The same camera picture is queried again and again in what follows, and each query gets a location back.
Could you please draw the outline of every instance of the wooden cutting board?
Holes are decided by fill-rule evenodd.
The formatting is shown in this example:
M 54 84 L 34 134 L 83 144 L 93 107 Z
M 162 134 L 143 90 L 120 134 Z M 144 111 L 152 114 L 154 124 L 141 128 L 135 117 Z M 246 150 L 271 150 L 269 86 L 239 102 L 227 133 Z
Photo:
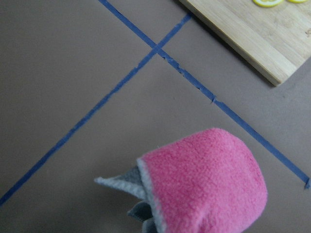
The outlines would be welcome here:
M 311 57 L 311 0 L 180 0 L 275 86 Z

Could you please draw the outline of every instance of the yellow lemon slice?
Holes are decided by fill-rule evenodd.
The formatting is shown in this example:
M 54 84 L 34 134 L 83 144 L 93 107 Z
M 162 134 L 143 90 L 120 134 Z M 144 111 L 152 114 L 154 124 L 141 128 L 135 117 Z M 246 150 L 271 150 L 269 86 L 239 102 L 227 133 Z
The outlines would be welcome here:
M 301 2 L 308 1 L 308 0 L 288 0 L 288 1 L 294 2 L 294 3 L 301 3 Z
M 278 4 L 280 4 L 281 2 L 283 2 L 284 0 L 253 0 L 254 3 L 256 3 L 258 6 L 262 6 L 262 7 L 273 7 L 276 6 Z

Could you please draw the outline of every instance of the fleece pouch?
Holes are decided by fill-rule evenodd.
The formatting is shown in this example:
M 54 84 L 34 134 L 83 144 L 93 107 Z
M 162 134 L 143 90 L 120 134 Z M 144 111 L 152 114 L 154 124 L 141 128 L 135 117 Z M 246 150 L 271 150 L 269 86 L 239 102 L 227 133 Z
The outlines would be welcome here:
M 137 167 L 95 182 L 142 199 L 128 212 L 144 233 L 241 233 L 262 213 L 267 189 L 247 146 L 209 129 L 148 152 Z

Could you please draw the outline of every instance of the blue tape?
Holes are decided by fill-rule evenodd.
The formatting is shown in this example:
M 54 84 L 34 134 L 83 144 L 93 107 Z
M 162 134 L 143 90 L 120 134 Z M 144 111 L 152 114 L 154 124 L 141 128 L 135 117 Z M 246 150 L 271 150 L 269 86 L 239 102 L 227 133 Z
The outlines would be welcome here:
M 160 50 L 158 53 L 167 62 L 181 73 L 192 85 L 198 88 L 206 97 L 208 97 L 214 104 L 216 104 L 223 112 L 225 112 L 231 119 L 247 131 L 254 139 L 261 143 L 269 152 L 271 152 L 279 161 L 281 161 L 287 168 L 289 168 L 296 176 L 298 176 L 306 185 L 305 188 L 310 188 L 310 178 L 299 169 L 293 162 L 291 162 L 284 154 L 276 149 L 263 136 L 256 132 L 249 124 L 247 124 L 241 117 L 239 117 L 226 104 L 217 100 L 216 96 L 203 86 L 197 79 L 195 79 L 189 72 L 181 68 L 177 61 L 170 57 L 165 51 Z
M 122 15 L 113 5 L 106 0 L 99 0 L 114 16 L 116 16 L 122 23 L 124 23 L 129 29 L 131 29 L 136 35 L 139 36 L 144 42 L 151 48 L 156 46 L 156 43 L 150 39 L 145 33 L 143 33 L 138 27 L 136 27 L 131 21 L 129 21 L 124 15 Z
M 130 26 L 131 29 L 136 30 L 136 32 L 143 33 L 136 26 L 129 22 L 128 19 L 123 17 L 115 8 L 113 8 L 107 1 L 105 2 L 116 14 L 122 19 L 127 21 L 127 26 Z M 152 41 L 153 49 L 141 60 L 137 67 L 132 69 L 128 75 L 121 80 L 109 94 L 107 94 L 103 99 L 101 99 L 62 139 L 60 139 L 55 146 L 53 146 L 22 178 L 20 178 L 16 184 L 11 187 L 0 199 L 0 206 L 2 206 L 16 191 L 18 191 L 24 183 L 26 183 L 33 174 L 35 174 L 46 162 L 47 160 L 55 154 L 60 148 L 62 148 L 69 139 L 82 127 L 84 126 L 93 115 L 102 108 L 109 99 L 117 93 L 127 82 L 129 82 L 137 72 L 142 69 L 151 58 L 157 54 L 163 46 L 182 28 L 182 26 L 190 19 L 190 15 L 186 15 L 176 26 L 159 42 L 159 44 L 155 44 L 151 39 L 147 36 L 144 37 L 147 41 Z
M 143 33 L 138 27 L 131 23 L 126 17 L 118 12 L 108 1 L 99 0 L 104 6 L 107 7 L 117 18 L 119 18 L 129 29 L 131 29 L 138 37 L 145 41 L 150 47 L 155 46 L 153 42 L 145 33 Z M 192 14 L 187 14 L 181 21 L 181 26 L 184 25 Z M 206 97 L 208 97 L 212 103 L 216 104 L 222 111 L 224 111 L 230 118 L 232 118 L 237 124 L 245 129 L 253 138 L 261 143 L 269 152 L 271 152 L 279 161 L 281 161 L 287 168 L 289 168 L 296 176 L 298 176 L 304 183 L 305 188 L 310 188 L 310 178 L 300 170 L 294 163 L 292 163 L 284 154 L 276 149 L 271 143 L 269 143 L 263 136 L 256 132 L 250 125 L 248 125 L 241 117 L 239 117 L 234 111 L 232 111 L 226 104 L 217 100 L 216 96 L 203 86 L 197 79 L 195 79 L 188 71 L 181 68 L 179 63 L 175 61 L 170 55 L 164 50 L 159 50 L 158 54 L 167 60 L 167 62 L 181 73 L 191 84 L 198 88 Z

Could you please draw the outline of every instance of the fabric edge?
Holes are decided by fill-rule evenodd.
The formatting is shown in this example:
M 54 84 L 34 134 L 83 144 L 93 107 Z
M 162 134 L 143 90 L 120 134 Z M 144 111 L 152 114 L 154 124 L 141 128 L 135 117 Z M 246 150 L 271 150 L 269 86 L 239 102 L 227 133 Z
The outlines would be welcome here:
M 152 210 L 152 214 L 155 220 L 155 225 L 158 230 L 158 233 L 167 233 L 167 224 L 164 221 L 164 217 L 161 211 L 160 201 L 153 195 L 153 185 L 149 175 L 148 167 L 143 161 L 142 158 L 137 159 L 137 165 L 141 173 L 141 180 L 144 184 L 147 201 L 149 202 Z
M 104 179 L 102 177 L 95 178 L 94 182 L 100 185 L 127 192 L 139 199 L 146 199 L 146 193 L 144 188 L 131 182 L 117 180 L 116 178 Z

